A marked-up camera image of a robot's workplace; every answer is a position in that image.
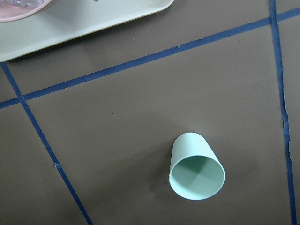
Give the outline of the mint green cup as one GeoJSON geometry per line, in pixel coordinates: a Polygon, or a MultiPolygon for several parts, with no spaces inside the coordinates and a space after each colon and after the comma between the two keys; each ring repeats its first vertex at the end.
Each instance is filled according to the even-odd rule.
{"type": "Polygon", "coordinates": [[[197,133],[184,133],[172,147],[169,183],[179,196],[204,200],[223,186],[225,171],[207,141],[197,133]]]}

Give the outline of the beige plastic tray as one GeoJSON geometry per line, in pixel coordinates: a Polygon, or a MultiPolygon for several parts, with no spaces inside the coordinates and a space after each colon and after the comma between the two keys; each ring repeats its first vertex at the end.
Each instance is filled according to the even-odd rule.
{"type": "Polygon", "coordinates": [[[18,58],[168,8],[171,0],[53,0],[26,18],[0,24],[0,60],[18,58]]]}

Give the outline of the pink bowl with ice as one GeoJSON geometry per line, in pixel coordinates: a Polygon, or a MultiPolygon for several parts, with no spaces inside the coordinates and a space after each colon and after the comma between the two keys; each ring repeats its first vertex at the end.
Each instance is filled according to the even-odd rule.
{"type": "Polygon", "coordinates": [[[57,0],[1,0],[0,22],[14,22],[30,17],[57,3],[57,0]]]}

